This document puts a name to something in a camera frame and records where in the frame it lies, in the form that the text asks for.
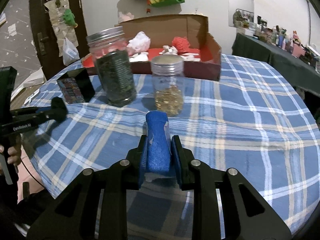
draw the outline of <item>door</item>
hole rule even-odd
[[[29,11],[37,56],[43,67],[44,75],[49,80],[66,66],[63,64],[62,57],[59,57],[57,38],[54,34],[47,8],[44,6],[46,2],[46,0],[29,0]],[[89,48],[86,41],[87,31],[84,25],[81,0],[69,0],[69,4],[78,24],[78,27],[75,28],[79,43],[77,49],[80,58],[82,58],[89,53]]]

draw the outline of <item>jar with dark contents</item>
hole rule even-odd
[[[108,104],[122,107],[137,97],[122,27],[115,27],[87,37],[94,66]]]
[[[183,58],[178,55],[162,55],[151,61],[156,108],[168,116],[178,115],[183,108],[183,66]]]

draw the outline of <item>table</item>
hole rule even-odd
[[[320,74],[313,67],[279,47],[237,33],[232,46],[232,55],[267,62],[293,87],[300,87],[320,97]]]
[[[49,106],[62,94],[49,80],[31,106]],[[97,76],[90,103],[68,105],[68,118],[24,135],[24,147],[49,192],[59,193],[82,171],[100,170],[126,157],[145,132],[154,109],[150,75],[134,75],[137,99],[123,108],[104,104]],[[220,82],[186,79],[182,113],[169,118],[196,159],[212,168],[237,168],[295,232],[316,207],[319,193],[320,132],[301,98],[270,65],[222,55]],[[127,194],[129,239],[190,239],[193,193],[174,179],[145,182]]]

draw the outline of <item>jar lid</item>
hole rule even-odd
[[[124,32],[122,26],[118,26],[87,36],[87,42],[88,44],[91,44],[97,41],[104,41],[110,38],[114,38],[123,34]]]
[[[183,58],[178,55],[161,55],[151,60],[151,71],[158,75],[175,75],[183,72]]]

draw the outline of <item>silver bolt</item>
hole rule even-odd
[[[91,170],[91,169],[85,169],[85,170],[82,171],[82,174],[83,174],[84,176],[88,176],[88,175],[90,175],[91,173],[92,173],[92,170]]]
[[[199,160],[192,160],[191,161],[191,165],[192,166],[196,166],[197,167],[197,166],[200,166],[200,164],[201,164],[201,162]]]
[[[229,174],[235,176],[238,174],[238,171],[235,168],[231,168],[228,170]]]
[[[121,166],[128,166],[129,164],[130,164],[130,162],[128,160],[126,160],[126,159],[120,161],[120,165]]]

